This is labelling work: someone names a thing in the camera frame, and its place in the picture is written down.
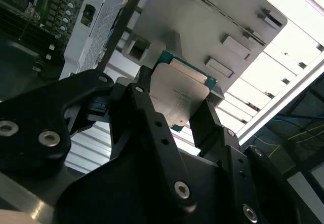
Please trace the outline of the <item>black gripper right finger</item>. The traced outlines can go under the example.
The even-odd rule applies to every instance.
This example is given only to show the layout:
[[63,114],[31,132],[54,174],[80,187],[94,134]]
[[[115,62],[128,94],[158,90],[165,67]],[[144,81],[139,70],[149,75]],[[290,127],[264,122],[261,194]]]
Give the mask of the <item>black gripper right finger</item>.
[[241,151],[235,133],[223,127],[205,99],[190,118],[200,157],[219,167],[221,223],[301,223],[292,189],[257,147]]

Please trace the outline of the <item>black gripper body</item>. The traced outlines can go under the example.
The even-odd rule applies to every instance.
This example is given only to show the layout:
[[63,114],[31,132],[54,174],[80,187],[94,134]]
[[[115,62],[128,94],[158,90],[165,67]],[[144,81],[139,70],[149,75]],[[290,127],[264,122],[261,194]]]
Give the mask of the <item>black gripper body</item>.
[[55,223],[238,223],[219,167],[180,153],[195,210],[176,215],[163,196],[157,170],[139,152],[116,158],[73,182],[59,198]]

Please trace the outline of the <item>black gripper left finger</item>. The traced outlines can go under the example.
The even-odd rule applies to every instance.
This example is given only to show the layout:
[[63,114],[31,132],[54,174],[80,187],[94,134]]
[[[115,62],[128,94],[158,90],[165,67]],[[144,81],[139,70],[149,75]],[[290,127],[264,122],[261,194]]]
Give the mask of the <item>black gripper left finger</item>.
[[71,137],[96,121],[111,126],[118,157],[140,145],[157,181],[152,185],[174,209],[193,209],[193,191],[164,116],[154,110],[147,90],[128,86],[94,69],[53,82],[1,103],[1,170],[52,175],[62,167]]

